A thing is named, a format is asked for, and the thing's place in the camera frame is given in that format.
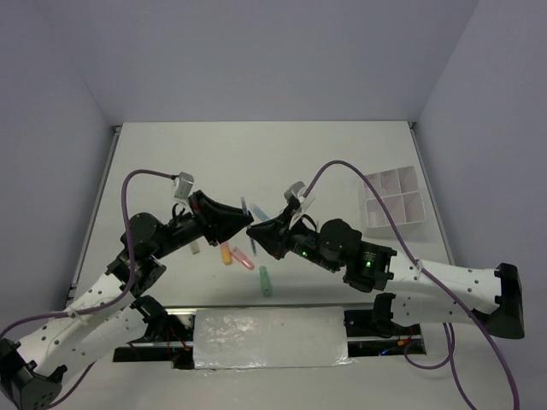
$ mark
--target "orange marker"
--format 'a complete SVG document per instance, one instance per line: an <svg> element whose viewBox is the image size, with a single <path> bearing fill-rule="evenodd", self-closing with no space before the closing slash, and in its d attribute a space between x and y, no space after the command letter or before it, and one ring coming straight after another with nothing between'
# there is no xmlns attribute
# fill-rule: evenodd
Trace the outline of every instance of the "orange marker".
<svg viewBox="0 0 547 410"><path fill-rule="evenodd" d="M221 255L222 261L225 265L232 264L232 254L230 253L230 245L228 244L228 241L221 243Z"/></svg>

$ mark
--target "white table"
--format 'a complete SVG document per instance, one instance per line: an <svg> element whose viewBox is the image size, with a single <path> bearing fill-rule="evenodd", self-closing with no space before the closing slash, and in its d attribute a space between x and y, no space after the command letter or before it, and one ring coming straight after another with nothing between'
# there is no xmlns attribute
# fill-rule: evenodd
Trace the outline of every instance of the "white table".
<svg viewBox="0 0 547 410"><path fill-rule="evenodd" d="M216 201L239 205L245 196L274 215L285 206L283 192L301 179L308 183L331 159L344 159L364 173L413 165L424 196L427 220L407 237L421 258L447 263L441 230L426 188L414 142L405 122L303 123L161 123L125 124L115 151L79 276L77 296L104 271L121 250L123 232L120 187L136 168L166 173L185 171L196 179L196 189ZM334 167L317 185L309 213L321 222L343 218L359 226L358 180L350 171ZM170 217L169 184L142 176L131 184L131 214L150 212ZM398 249L394 240L380 241ZM250 254L242 233L231 244ZM218 249L200 242L201 253L182 249L162 260L168 271L150 290L164 306L249 306L371 302L331 274L289 255L275 261L259 250L257 266L265 265L273 282L273 298L260 292L257 273L234 262L223 266ZM446 347L440 325L423 325L428 356L421 362L442 360ZM509 409L509 389L494 355L478 330L456 326L456 360L462 382L481 409ZM448 368L423 372L403 357L361 358L348 366L317 369L252 371L173 371L168 363L113 364L107 357L74 398L60 409L151 408L191 409L463 409Z"/></svg>

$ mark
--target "pink marker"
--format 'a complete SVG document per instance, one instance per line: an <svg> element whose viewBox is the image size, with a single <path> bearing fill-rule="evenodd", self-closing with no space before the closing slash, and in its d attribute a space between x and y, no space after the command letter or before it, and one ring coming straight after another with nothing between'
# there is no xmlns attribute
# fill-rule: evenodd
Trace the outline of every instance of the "pink marker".
<svg viewBox="0 0 547 410"><path fill-rule="evenodd" d="M240 248L237 246L235 248L232 248L232 256L233 259L241 263L244 267L252 271L255 268L255 264L247 257L246 254L242 252Z"/></svg>

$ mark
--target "green marker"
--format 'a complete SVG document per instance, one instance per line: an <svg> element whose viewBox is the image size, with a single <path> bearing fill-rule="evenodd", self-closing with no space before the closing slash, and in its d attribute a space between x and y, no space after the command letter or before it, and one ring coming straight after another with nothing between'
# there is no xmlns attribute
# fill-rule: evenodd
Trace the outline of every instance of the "green marker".
<svg viewBox="0 0 547 410"><path fill-rule="evenodd" d="M262 287L262 295L269 297L272 295L272 283L270 282L270 276L268 275L268 270L265 266L260 266L258 268L260 274L260 286Z"/></svg>

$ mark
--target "plastic sheet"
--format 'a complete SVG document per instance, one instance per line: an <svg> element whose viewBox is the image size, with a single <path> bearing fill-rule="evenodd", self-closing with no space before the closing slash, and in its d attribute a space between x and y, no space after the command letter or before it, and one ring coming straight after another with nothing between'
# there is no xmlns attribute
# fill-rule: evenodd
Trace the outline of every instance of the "plastic sheet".
<svg viewBox="0 0 547 410"><path fill-rule="evenodd" d="M197 312L201 369L325 367L350 363L341 307L207 309Z"/></svg>

